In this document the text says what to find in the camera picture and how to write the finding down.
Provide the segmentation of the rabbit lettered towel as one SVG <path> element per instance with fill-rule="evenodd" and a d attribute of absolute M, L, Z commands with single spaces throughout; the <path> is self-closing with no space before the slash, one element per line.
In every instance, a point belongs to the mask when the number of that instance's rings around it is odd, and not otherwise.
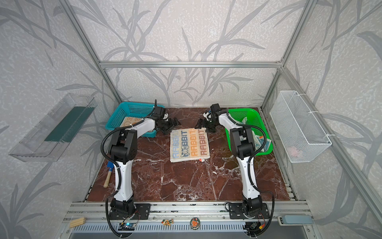
<path fill-rule="evenodd" d="M 210 158 L 210 147 L 206 128 L 184 128 L 173 130 L 170 134 L 170 162 Z"/>

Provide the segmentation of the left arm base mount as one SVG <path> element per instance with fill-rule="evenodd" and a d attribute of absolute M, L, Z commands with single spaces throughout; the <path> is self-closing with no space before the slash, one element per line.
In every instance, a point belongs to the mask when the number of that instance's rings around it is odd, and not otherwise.
<path fill-rule="evenodd" d="M 150 204 L 129 204 L 111 207 L 111 220 L 147 220 L 150 214 Z"/>

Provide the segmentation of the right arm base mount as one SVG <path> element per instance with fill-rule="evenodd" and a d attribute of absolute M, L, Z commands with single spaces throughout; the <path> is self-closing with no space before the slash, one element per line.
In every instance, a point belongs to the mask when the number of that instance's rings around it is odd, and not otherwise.
<path fill-rule="evenodd" d="M 229 212 L 230 219 L 269 219 L 270 213 L 272 212 L 271 209 L 268 208 L 268 205 L 266 203 L 263 203 L 262 209 L 255 211 L 251 215 L 245 215 L 244 214 L 244 208 L 242 203 L 226 203 L 227 211 Z"/>

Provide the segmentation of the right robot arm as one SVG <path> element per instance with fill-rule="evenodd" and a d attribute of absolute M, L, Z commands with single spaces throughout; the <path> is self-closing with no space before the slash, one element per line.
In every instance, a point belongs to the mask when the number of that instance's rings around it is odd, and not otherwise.
<path fill-rule="evenodd" d="M 228 136 L 228 144 L 236 157 L 242 177 L 243 211 L 252 215 L 263 209 L 261 194 L 257 187 L 254 162 L 258 154 L 267 154 L 272 149 L 272 141 L 262 123 L 259 113 L 250 108 L 223 109 L 213 104 L 199 119 L 196 128 L 205 127 L 215 132 L 217 126 L 223 126 Z"/>

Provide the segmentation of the green plastic basket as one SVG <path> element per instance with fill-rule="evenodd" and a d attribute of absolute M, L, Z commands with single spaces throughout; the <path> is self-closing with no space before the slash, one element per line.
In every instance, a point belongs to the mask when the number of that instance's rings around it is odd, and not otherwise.
<path fill-rule="evenodd" d="M 264 149 L 258 153 L 258 155 L 268 155 L 273 151 L 273 143 L 267 129 L 261 119 L 260 114 L 252 108 L 237 108 L 237 109 L 229 109 L 228 110 L 232 119 L 238 121 L 242 124 L 254 125 L 258 128 L 261 128 L 267 137 L 267 142 Z"/>

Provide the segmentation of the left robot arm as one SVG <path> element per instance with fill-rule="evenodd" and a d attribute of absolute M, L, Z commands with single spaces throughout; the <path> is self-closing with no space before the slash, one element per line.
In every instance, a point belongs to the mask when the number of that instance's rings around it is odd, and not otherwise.
<path fill-rule="evenodd" d="M 154 106 L 153 110 L 138 122 L 116 127 L 101 142 L 101 154 L 114 165 L 115 192 L 111 195 L 110 206 L 128 214 L 136 211 L 132 189 L 132 164 L 138 153 L 138 138 L 153 131 L 169 133 L 181 123 L 170 118 L 164 107 Z"/>

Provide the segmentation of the teal plastic basket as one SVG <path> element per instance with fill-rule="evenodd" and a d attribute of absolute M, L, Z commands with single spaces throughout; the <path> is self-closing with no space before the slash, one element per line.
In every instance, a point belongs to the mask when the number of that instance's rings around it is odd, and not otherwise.
<path fill-rule="evenodd" d="M 122 124 L 125 117 L 145 118 L 153 109 L 154 104 L 123 102 L 111 115 L 105 125 L 105 128 L 107 130 L 114 130 Z"/>

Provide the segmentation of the orange rabbit towel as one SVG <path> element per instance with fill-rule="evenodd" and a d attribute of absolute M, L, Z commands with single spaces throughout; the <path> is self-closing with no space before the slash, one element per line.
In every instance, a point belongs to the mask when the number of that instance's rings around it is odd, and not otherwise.
<path fill-rule="evenodd" d="M 126 127 L 126 126 L 130 126 L 130 125 L 135 125 L 135 124 L 138 124 L 142 120 L 143 120 L 143 118 L 125 117 L 122 120 L 122 123 L 120 124 L 120 127 Z"/>

